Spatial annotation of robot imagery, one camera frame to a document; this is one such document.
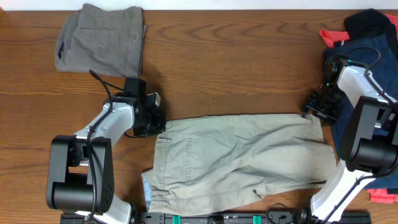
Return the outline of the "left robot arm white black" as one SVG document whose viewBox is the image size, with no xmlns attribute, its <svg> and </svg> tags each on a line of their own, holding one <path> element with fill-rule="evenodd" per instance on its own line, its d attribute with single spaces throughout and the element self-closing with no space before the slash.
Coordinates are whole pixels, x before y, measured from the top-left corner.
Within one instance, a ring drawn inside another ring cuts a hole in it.
<svg viewBox="0 0 398 224">
<path fill-rule="evenodd" d="M 70 136 L 54 137 L 50 146 L 47 206 L 74 213 L 80 223 L 138 223 L 134 207 L 115 193 L 113 147 L 128 130 L 133 138 L 165 131 L 160 95 L 146 92 L 147 83 L 127 78 L 124 88 L 109 95 L 100 114 Z"/>
</svg>

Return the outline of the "light khaki shorts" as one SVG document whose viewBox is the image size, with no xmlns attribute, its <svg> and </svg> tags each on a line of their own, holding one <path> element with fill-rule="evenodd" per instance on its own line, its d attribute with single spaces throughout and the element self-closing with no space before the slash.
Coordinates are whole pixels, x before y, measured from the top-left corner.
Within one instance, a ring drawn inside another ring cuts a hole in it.
<svg viewBox="0 0 398 224">
<path fill-rule="evenodd" d="M 207 116 L 169 121 L 142 180 L 149 212 L 194 216 L 319 188 L 335 167 L 312 115 Z"/>
</svg>

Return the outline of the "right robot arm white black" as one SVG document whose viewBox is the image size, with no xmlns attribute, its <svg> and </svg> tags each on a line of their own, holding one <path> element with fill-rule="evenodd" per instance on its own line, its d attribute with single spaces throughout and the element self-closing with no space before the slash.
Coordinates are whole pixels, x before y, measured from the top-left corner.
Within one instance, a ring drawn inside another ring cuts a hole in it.
<svg viewBox="0 0 398 224">
<path fill-rule="evenodd" d="M 373 79 L 369 65 L 346 54 L 329 57 L 321 91 L 310 94 L 301 115 L 336 124 L 343 98 L 354 111 L 340 141 L 338 165 L 298 223 L 338 223 L 365 186 L 397 170 L 397 101 Z"/>
</svg>

